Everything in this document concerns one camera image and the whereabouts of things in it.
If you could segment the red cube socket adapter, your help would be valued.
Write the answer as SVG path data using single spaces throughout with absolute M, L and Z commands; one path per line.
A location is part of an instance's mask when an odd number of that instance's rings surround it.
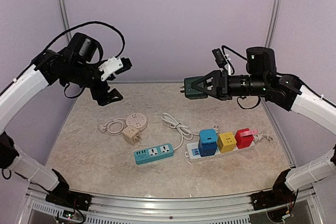
M 250 147 L 251 143 L 254 141 L 254 135 L 247 136 L 247 137 L 240 137 L 238 130 L 235 134 L 235 139 L 236 139 L 236 146 L 238 149 Z

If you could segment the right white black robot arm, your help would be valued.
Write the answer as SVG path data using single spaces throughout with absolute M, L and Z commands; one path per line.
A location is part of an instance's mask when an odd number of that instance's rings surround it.
M 193 89 L 221 101 L 233 97 L 258 97 L 335 133 L 335 104 L 317 94 L 294 74 L 278 73 L 273 49 L 247 48 L 245 59 L 248 74 L 240 76 L 230 75 L 225 69 L 227 60 L 221 49 L 214 49 L 212 53 L 220 69 L 193 81 Z M 273 205 L 279 205 L 288 198 L 289 191 L 296 191 L 333 175 L 335 148 L 307 164 L 282 172 L 268 199 Z

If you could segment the dark blue cube socket adapter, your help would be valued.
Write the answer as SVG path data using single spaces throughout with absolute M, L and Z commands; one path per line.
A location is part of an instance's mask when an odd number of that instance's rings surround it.
M 201 142 L 198 143 L 198 150 L 201 157 L 212 156 L 217 151 L 217 143 L 208 143 L 203 144 Z

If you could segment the white multicolour power strip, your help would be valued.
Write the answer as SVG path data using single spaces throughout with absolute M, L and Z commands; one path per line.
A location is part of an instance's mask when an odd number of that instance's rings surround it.
M 200 144 L 200 141 L 188 143 L 184 155 L 190 163 L 199 162 L 251 150 L 261 140 L 274 141 L 270 134 L 245 128 L 238 130 L 235 135 L 232 132 L 221 133 L 216 142 L 216 150 L 205 150 L 205 144 Z

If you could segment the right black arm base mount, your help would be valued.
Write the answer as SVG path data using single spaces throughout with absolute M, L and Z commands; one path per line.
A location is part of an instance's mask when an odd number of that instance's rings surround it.
M 262 190 L 251 194 L 250 197 L 254 210 L 261 210 L 294 202 L 296 197 L 295 191 L 289 189 L 285 185 L 286 176 L 289 172 L 290 169 L 281 172 L 275 180 L 272 189 Z

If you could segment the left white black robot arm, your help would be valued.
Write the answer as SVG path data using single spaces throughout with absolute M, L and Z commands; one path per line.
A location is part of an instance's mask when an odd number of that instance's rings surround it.
M 59 29 L 42 22 L 1 24 L 1 87 L 42 50 Z M 30 99 L 9 124 L 9 133 L 20 147 L 39 162 L 45 162 L 57 130 L 72 101 L 56 84 Z

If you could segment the yellow cube socket adapter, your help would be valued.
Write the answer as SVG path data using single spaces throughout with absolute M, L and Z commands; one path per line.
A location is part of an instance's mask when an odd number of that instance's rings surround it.
M 236 139 L 232 132 L 221 133 L 218 135 L 217 147 L 220 153 L 227 153 L 236 147 Z

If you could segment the teal power strip with cord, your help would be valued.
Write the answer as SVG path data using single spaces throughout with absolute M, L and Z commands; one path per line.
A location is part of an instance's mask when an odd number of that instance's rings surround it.
M 184 141 L 190 141 L 193 139 L 195 134 L 190 130 L 190 128 L 180 123 L 170 114 L 163 113 L 161 116 L 161 120 L 163 121 L 163 123 L 167 124 L 169 128 L 176 130 L 180 134 L 181 138 L 179 144 L 177 145 L 177 147 L 173 147 L 171 143 L 165 143 L 135 151 L 133 155 L 135 163 L 137 165 L 144 165 L 173 157 L 175 151 L 183 145 Z

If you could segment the light blue adapter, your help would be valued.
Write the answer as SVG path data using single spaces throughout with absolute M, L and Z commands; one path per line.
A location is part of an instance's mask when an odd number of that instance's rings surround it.
M 213 144 L 217 142 L 217 133 L 215 129 L 205 129 L 199 132 L 201 144 Z

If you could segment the dark green cube adapter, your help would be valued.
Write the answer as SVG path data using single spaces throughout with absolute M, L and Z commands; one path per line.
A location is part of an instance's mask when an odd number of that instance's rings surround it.
M 180 86 L 180 93 L 184 94 L 187 99 L 190 100 L 198 100 L 198 99 L 206 99 L 208 95 L 200 92 L 194 88 L 192 88 L 192 82 L 202 78 L 202 76 L 194 76 L 184 78 L 183 85 Z

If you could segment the pink plug adapter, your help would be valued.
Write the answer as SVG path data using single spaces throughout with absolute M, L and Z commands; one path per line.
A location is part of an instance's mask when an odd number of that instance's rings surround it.
M 258 133 L 258 130 L 249 130 L 249 129 L 242 129 L 239 131 L 239 136 L 240 137 L 247 137 L 251 135 L 255 135 Z

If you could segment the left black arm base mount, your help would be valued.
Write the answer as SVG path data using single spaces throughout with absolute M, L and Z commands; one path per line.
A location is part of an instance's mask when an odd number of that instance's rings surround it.
M 57 176 L 59 183 L 55 189 L 47 194 L 46 201 L 64 207 L 88 211 L 92 195 L 70 190 L 64 177 L 55 169 L 52 169 L 52 172 Z

